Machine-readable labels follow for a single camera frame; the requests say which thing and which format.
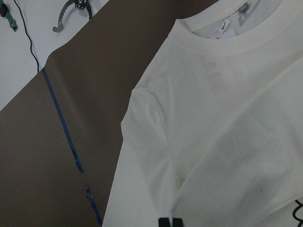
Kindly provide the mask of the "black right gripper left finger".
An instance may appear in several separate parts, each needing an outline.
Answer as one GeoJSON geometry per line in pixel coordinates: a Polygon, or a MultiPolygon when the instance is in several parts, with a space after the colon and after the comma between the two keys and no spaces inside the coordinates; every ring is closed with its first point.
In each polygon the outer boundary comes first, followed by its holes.
{"type": "Polygon", "coordinates": [[[169,218],[159,218],[158,219],[158,226],[159,227],[169,227],[169,218]]]}

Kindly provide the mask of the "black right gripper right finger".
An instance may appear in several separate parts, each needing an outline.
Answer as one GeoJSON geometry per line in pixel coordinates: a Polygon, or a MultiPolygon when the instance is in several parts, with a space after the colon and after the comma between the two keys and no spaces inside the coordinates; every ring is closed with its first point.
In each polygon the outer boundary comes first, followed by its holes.
{"type": "Polygon", "coordinates": [[[182,220],[182,218],[173,218],[173,220],[172,220],[172,227],[183,227],[183,220],[182,220]]]}

